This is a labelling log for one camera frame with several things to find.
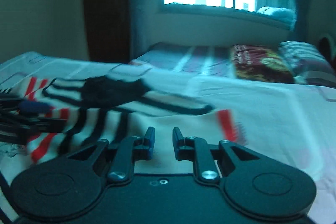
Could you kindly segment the striped knit dinosaur sweater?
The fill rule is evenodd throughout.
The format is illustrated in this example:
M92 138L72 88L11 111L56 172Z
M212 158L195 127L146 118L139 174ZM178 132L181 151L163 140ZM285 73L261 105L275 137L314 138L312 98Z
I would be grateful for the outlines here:
M30 77L3 94L45 103L40 117L66 121L60 130L34 133L27 142L33 162L44 162L100 139L118 143L127 135L141 135L154 127L167 137L175 127L187 135L220 136L243 143L240 126L230 109L217 109L194 98L160 92L143 80L109 77L85 80Z

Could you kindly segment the white patterned bed sheet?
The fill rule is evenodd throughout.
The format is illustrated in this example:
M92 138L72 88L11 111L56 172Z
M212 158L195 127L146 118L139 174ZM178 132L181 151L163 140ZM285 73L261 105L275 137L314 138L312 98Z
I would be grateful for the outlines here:
M250 218L241 214L226 202L218 187L196 181L192 162L175 158L173 128L165 138L155 130L153 157L135 162L129 184L108 188L93 210L73 220L19 219L11 184L20 173L46 161L33 162L27 144L1 141L1 223L335 223L333 88L193 76L27 52L1 63L1 92L30 77L85 80L102 76L123 81L140 79L154 90L232 110L244 139L243 143L232 142L313 179L317 194L307 215Z

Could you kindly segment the red yellow patterned pillow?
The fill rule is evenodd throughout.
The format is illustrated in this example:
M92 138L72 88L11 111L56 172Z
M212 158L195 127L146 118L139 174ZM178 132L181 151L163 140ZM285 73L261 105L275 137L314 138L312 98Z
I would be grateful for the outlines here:
M294 77L280 55L260 46L234 45L230 49L235 76L243 80L293 84Z

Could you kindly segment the striped grey pillow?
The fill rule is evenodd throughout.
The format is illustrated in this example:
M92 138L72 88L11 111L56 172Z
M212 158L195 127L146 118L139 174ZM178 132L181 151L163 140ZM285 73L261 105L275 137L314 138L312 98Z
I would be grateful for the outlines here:
M335 71L314 45L295 41L281 42L278 52L299 82L335 88Z

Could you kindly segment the striped folded blanket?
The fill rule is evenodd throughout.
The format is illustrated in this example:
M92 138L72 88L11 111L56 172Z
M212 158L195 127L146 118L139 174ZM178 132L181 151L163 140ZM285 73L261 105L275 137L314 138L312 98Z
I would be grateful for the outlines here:
M230 49L225 47L179 46L159 42L130 63L173 72L235 78Z

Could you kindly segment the dark wooden door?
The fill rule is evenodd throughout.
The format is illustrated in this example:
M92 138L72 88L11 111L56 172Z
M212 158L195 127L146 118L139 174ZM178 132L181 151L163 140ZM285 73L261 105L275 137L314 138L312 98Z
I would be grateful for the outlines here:
M83 0L91 61L127 63L130 59L128 0Z

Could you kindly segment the red scalloped headboard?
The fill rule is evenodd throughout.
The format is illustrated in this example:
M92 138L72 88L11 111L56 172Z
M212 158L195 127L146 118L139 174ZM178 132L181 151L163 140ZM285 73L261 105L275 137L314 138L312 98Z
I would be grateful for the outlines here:
M322 34L318 40L318 50L335 70L335 39L329 34Z

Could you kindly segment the folded cloth on windowsill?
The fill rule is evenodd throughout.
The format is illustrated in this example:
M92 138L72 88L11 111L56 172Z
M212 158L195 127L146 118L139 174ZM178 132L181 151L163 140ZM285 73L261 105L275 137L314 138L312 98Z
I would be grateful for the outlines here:
M292 28L297 20L295 11L287 8L264 6L256 13L259 21L268 26Z

